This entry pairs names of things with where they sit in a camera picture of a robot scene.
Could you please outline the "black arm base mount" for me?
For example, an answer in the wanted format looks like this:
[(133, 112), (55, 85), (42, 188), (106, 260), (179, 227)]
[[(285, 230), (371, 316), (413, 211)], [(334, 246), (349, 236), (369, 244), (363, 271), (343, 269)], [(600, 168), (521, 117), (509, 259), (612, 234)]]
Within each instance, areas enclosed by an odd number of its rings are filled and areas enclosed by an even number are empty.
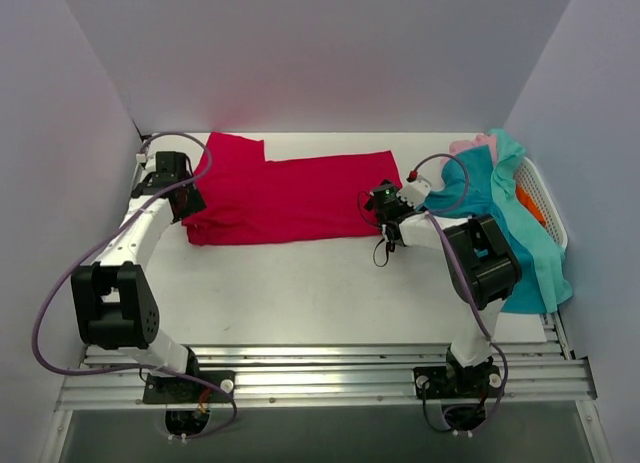
[(198, 377), (217, 386), (221, 392), (210, 390), (203, 384), (177, 377), (149, 374), (142, 397), (144, 404), (174, 405), (187, 403), (227, 403), (226, 394), (232, 395), (236, 373), (231, 370), (204, 370)]

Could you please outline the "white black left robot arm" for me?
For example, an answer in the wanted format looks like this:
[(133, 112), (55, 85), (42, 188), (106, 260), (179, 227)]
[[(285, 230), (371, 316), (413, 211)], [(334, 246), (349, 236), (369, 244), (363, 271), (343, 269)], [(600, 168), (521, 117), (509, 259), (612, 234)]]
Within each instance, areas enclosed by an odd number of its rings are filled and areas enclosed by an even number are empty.
[(156, 376), (169, 369), (165, 388), (179, 402), (200, 394), (202, 378), (193, 351), (161, 330), (145, 269), (164, 231), (206, 208), (192, 177), (186, 154), (154, 154), (131, 193), (123, 231), (70, 278), (81, 340), (117, 350)]

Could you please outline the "red t shirt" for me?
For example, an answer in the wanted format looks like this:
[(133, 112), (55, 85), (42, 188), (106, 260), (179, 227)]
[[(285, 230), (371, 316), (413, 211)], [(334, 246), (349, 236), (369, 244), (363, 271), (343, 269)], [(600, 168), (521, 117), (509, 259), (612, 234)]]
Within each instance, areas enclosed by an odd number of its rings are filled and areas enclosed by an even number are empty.
[(213, 165), (196, 169), (206, 207), (182, 223), (196, 246), (372, 236), (362, 192), (400, 182), (391, 151), (271, 161), (264, 141), (224, 133), (207, 147)]

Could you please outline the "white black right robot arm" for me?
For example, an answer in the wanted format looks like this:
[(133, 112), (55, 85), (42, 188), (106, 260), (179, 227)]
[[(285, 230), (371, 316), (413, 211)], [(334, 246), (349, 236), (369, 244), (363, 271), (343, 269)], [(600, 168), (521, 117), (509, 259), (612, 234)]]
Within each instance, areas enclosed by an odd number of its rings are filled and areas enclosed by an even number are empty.
[(452, 286), (468, 306), (448, 349), (455, 363), (445, 369), (444, 383), (464, 396), (480, 383), (477, 366), (492, 355), (498, 316), (522, 269), (493, 216), (436, 216), (418, 206), (429, 189), (425, 179), (403, 188), (385, 180), (369, 192), (364, 209), (375, 215), (386, 252), (398, 246), (443, 250)]

